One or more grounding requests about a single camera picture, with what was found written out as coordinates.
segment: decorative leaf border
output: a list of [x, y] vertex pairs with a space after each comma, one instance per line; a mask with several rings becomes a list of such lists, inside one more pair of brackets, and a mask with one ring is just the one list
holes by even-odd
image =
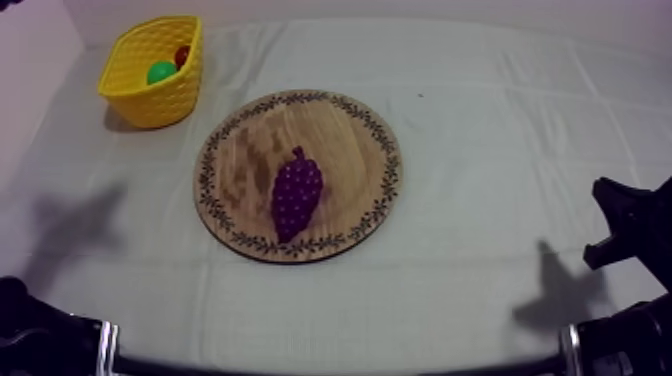
[[[353, 226], [348, 234], [330, 234], [318, 239], [301, 239], [296, 243], [278, 244], [263, 236], [251, 236], [244, 231], [234, 231], [235, 223], [233, 219], [227, 214], [224, 204], [214, 195], [216, 176], [214, 162], [220, 144], [227, 140], [231, 132], [239, 128], [243, 121], [270, 111], [280, 104], [291, 105], [326, 100], [352, 118], [361, 120], [364, 128], [370, 131], [371, 138], [378, 143], [380, 150], [385, 153], [385, 171], [380, 183], [381, 198], [373, 201], [371, 209], [364, 212], [359, 223]], [[355, 243], [364, 239], [370, 229], [375, 228], [385, 219], [386, 213], [390, 210], [395, 197], [398, 195], [397, 184], [401, 175], [401, 161], [397, 153], [396, 140], [390, 137], [387, 127], [376, 121], [371, 111], [360, 108], [348, 97], [323, 91], [278, 93], [252, 108], [245, 109], [239, 115], [227, 119], [224, 126], [213, 132], [206, 140], [197, 168], [197, 202], [206, 209], [207, 215], [215, 221], [220, 229], [230, 234], [232, 243], [255, 250], [260, 256], [282, 252], [294, 258], [298, 258], [305, 252], [317, 253], [325, 248], [338, 248], [348, 239]]]

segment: red ball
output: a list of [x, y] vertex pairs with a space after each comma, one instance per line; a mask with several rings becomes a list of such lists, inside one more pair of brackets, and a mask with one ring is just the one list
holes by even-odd
[[175, 51], [175, 65], [177, 65], [177, 69], [182, 68], [184, 63], [187, 62], [187, 57], [189, 57], [189, 46], [182, 46]]

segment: ball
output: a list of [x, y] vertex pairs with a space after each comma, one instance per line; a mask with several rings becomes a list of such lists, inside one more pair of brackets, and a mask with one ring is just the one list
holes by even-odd
[[152, 64], [149, 68], [149, 72], [147, 72], [147, 84], [151, 85], [161, 80], [165, 80], [175, 73], [177, 73], [177, 67], [170, 61], [156, 62]]
[[187, 62], [188, 57], [189, 46], [182, 46], [175, 51], [175, 65], [177, 65], [177, 69], [182, 69], [184, 63]]

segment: tablecloth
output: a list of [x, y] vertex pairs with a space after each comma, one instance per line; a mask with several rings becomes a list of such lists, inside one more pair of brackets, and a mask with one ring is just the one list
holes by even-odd
[[[589, 272], [608, 235], [595, 179], [672, 172], [672, 60], [486, 25], [340, 19], [206, 30], [195, 111], [152, 132], [96, 95], [89, 49], [0, 196], [0, 273], [121, 325], [122, 351], [250, 371], [448, 370], [548, 354], [557, 329], [651, 299], [636, 261]], [[387, 120], [404, 186], [384, 224], [325, 262], [218, 243], [196, 155], [231, 111], [284, 89], [340, 92]]]

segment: white wall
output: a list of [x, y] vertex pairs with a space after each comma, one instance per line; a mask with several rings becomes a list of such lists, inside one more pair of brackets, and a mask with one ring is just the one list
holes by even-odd
[[61, 0], [28, 0], [0, 13], [0, 191], [82, 48]]
[[672, 53], [671, 0], [65, 0], [86, 44], [110, 43], [148, 18], [196, 14], [206, 25], [322, 17], [482, 22]]

